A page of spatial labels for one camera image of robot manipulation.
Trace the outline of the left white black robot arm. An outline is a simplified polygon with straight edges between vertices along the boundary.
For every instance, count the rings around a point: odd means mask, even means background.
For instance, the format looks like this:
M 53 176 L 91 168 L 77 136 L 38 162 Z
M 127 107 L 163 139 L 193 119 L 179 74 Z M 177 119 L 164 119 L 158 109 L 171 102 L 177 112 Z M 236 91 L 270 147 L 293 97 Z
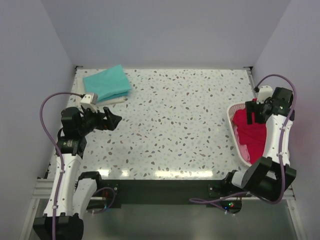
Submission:
M 62 128 L 58 132 L 56 170 L 51 194 L 43 215 L 33 223 L 41 240 L 80 240 L 84 234 L 84 213 L 92 196 L 104 190 L 97 171 L 78 169 L 87 145 L 86 136 L 94 130 L 113 131 L 122 120 L 108 107 L 103 112 L 90 108 L 68 107 L 61 112 Z

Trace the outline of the red t shirt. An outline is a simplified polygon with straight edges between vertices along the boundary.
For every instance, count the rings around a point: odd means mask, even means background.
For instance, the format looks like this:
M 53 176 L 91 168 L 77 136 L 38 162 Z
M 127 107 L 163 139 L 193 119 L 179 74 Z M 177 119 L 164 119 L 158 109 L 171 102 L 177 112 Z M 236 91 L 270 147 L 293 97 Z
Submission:
M 237 147 L 238 145 L 246 145 L 250 155 L 250 163 L 248 164 L 254 164 L 263 155 L 265 149 L 267 137 L 266 124 L 255 122 L 247 124 L 245 108 L 238 109 L 235 112 L 232 123 L 234 125 L 233 133 Z

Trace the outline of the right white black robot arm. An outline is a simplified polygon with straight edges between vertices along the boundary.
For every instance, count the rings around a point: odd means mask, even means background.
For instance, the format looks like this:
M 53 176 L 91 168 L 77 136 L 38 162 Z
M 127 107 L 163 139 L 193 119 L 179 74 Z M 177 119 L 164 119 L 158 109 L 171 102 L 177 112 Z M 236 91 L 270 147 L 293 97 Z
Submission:
M 222 189 L 230 197 L 243 190 L 274 203 L 297 175 L 290 166 L 288 149 L 295 119 L 294 94 L 292 90 L 268 85 L 257 87 L 256 91 L 257 98 L 227 109 L 235 149 L 248 168 L 228 173 Z

